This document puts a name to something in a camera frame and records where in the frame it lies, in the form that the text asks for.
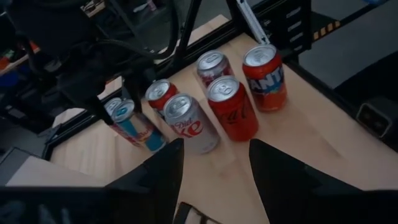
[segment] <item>can top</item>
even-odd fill
[[[108,114],[112,116],[113,111],[121,103],[122,103],[122,99],[120,99],[119,97],[110,99],[108,102],[105,103],[105,106],[104,106],[106,109],[106,112],[108,112]]]
[[[243,57],[243,64],[257,67],[269,63],[276,55],[276,48],[271,45],[258,45],[249,50]]]
[[[164,105],[166,118],[179,118],[189,111],[192,105],[192,97],[185,93],[179,93],[167,100]]]
[[[216,67],[223,60],[223,53],[218,50],[211,50],[204,53],[197,61],[198,70],[208,70]]]
[[[239,89],[239,81],[230,75],[219,77],[207,88],[207,97],[214,102],[222,102],[233,97]]]
[[[113,111],[112,119],[114,122],[119,123],[129,119],[134,113],[134,101],[125,100]]]
[[[170,88],[170,82],[167,79],[157,80],[145,92],[147,100],[158,100],[167,93]]]

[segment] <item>diet coke logo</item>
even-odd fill
[[[190,118],[187,121],[179,121],[172,125],[173,131],[184,138],[192,138],[203,131],[203,125],[200,121],[192,122]]]

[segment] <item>gray floor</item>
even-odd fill
[[[180,0],[184,14],[189,0]],[[250,0],[250,5],[258,0]],[[363,7],[361,0],[313,0],[313,11],[342,19]],[[300,56],[300,63],[320,80],[334,88],[364,67],[398,49],[398,0],[391,0],[352,24],[316,42],[313,49]],[[198,27],[218,14],[229,16],[225,1],[203,0],[195,27]],[[147,35],[159,40],[159,33],[168,32],[158,27],[148,30]],[[44,138],[24,129],[5,124],[0,120],[0,148],[10,146],[41,155]]]

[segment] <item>metal frame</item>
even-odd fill
[[[278,2],[283,2],[278,0],[273,1],[264,1],[256,4],[252,9],[253,12],[256,14],[256,17],[261,20],[267,14],[267,9],[277,4]],[[167,68],[165,73],[162,73],[160,78],[168,78],[171,77],[173,74],[179,72],[180,70],[184,69],[185,67],[189,66],[195,60],[206,51],[211,49],[216,49],[221,47],[223,44],[228,43],[230,40],[234,39],[238,35],[242,33],[246,33],[247,35],[253,38],[249,27],[245,23],[245,20],[240,13],[239,8],[237,7],[236,0],[226,0],[229,11],[231,13],[232,19],[223,24],[221,27],[217,28],[213,32],[202,37],[200,40],[194,42],[193,44],[187,46],[188,40],[190,38],[190,33],[193,29],[193,25],[195,23],[195,19],[197,16],[198,8],[201,3],[201,0],[193,0],[191,2],[190,10],[188,12],[188,18],[185,23],[185,27],[183,27],[183,34],[181,37],[181,42],[179,47],[177,48],[174,57],[168,58],[164,60],[162,63],[158,64],[156,70],[164,70],[169,66],[169,63],[173,61],[172,66]],[[311,13],[311,0],[302,0],[303,5],[305,7],[303,10],[307,10],[308,13],[308,20],[304,21],[306,26],[310,26],[310,13]],[[369,12],[371,9],[374,9],[374,6],[365,7],[364,9],[355,12],[354,14],[348,16],[344,19],[345,22],[351,22],[356,18],[362,16],[363,14]],[[305,50],[311,48],[312,43],[312,31],[311,28],[308,27],[306,29],[308,32],[308,36],[310,40],[304,43],[304,46],[299,51],[294,51],[292,49],[285,49],[282,51],[282,56],[284,59],[284,63],[286,63],[293,71],[295,71],[298,75],[300,75],[306,82],[309,82],[311,86],[314,86],[318,91],[324,94],[328,99],[330,99],[334,104],[336,104],[339,108],[349,114],[352,118],[354,118],[355,110],[342,99],[339,95],[337,95],[330,87],[326,86],[321,80],[313,76],[310,72],[306,71],[306,69],[302,68],[298,63],[298,54],[302,53]],[[106,98],[102,100],[102,102],[107,102],[108,100],[114,97],[121,96],[121,89],[116,90],[112,94],[108,95]],[[97,122],[99,119],[95,116],[90,114],[87,111],[84,111],[74,118],[68,120],[67,122],[58,125],[55,127],[52,132],[49,134],[49,138],[47,139],[47,143],[45,149],[42,154],[42,158],[45,160],[50,160],[53,149],[57,147],[62,142],[66,141],[70,137],[74,136],[75,134],[79,133],[80,131],[84,130],[85,128],[89,127],[93,123]]]

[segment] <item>aluminum can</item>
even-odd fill
[[[276,111],[286,104],[282,59],[273,45],[249,50],[243,58],[243,72],[259,111]]]
[[[197,154],[213,150],[220,136],[196,99],[180,93],[164,107],[166,123],[184,138],[185,149]]]
[[[259,122],[246,89],[235,77],[219,77],[207,88],[210,108],[228,137],[248,141],[259,129]]]
[[[106,102],[105,104],[105,110],[106,112],[108,112],[108,114],[112,117],[113,111],[115,111],[115,109],[122,103],[122,99],[116,97],[113,99],[110,99],[108,102]],[[113,129],[113,131],[116,131],[120,136],[122,136],[124,139],[126,139],[127,141],[129,141],[131,144],[140,147],[141,145],[137,142],[137,140],[128,135],[128,133],[124,132],[118,124],[113,123],[112,125],[109,125],[109,127],[111,129]]]
[[[113,112],[112,119],[128,135],[150,152],[162,149],[167,140],[156,126],[142,113],[134,111],[132,100],[123,101]]]
[[[218,77],[234,75],[228,58],[218,50],[211,50],[199,57],[197,74],[205,87]]]
[[[157,80],[147,89],[145,98],[150,107],[164,120],[163,108],[170,97],[178,93],[177,87],[167,79]]]

